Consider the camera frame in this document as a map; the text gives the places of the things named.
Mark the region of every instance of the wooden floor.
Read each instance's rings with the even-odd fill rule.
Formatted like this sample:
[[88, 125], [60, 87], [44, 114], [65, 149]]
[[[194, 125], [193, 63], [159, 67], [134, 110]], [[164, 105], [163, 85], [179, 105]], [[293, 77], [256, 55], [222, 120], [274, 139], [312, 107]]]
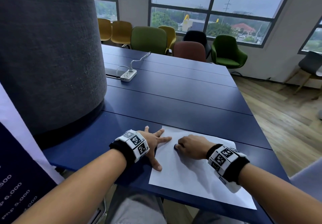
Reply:
[[322, 157], [322, 96], [317, 90], [233, 76], [288, 176]]

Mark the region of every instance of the hand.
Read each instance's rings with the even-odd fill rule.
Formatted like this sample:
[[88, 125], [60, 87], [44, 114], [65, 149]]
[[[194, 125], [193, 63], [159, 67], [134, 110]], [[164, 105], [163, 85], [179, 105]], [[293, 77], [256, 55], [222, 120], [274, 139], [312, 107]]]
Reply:
[[216, 144], [209, 142], [205, 137], [189, 135], [180, 138], [175, 148], [189, 158], [201, 160], [206, 159], [208, 150], [214, 145]]
[[149, 158], [152, 168], [157, 171], [162, 171], [162, 166], [155, 158], [154, 149], [159, 143], [168, 142], [172, 139], [172, 137], [160, 137], [164, 132], [164, 129], [160, 129], [153, 134], [149, 133], [148, 126], [145, 127], [144, 131], [139, 130], [138, 132], [141, 133], [141, 135], [147, 140], [147, 144], [149, 145], [150, 150], [146, 156]]

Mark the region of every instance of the gray pants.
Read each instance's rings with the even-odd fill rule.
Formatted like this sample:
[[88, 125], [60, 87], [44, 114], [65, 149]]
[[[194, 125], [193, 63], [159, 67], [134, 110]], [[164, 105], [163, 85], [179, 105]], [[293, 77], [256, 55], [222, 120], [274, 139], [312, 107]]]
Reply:
[[[117, 186], [105, 224], [167, 224], [161, 198]], [[199, 210], [193, 224], [244, 224]]]

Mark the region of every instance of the blue table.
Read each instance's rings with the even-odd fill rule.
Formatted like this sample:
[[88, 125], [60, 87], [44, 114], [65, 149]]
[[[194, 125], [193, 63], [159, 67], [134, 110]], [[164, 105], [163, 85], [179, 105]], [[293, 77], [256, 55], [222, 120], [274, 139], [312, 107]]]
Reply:
[[[105, 67], [129, 65], [144, 52], [102, 45]], [[105, 106], [84, 131], [44, 151], [52, 165], [78, 170], [109, 150], [109, 144], [128, 129], [162, 125], [232, 140], [250, 161], [289, 181], [234, 80], [224, 66], [151, 54], [133, 63], [138, 71], [129, 83], [107, 78]], [[117, 183], [166, 199], [249, 223], [272, 223], [257, 210], [237, 207], [149, 184], [151, 166], [143, 159], [125, 171]]]

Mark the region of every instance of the forearm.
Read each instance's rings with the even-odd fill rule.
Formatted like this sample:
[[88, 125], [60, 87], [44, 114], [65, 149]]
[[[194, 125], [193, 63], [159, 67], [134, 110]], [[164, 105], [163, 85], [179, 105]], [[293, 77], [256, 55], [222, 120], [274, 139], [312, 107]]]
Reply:
[[245, 165], [239, 183], [277, 223], [322, 223], [322, 203], [254, 165]]
[[87, 223], [125, 167], [123, 154], [109, 150], [47, 193], [14, 224]]

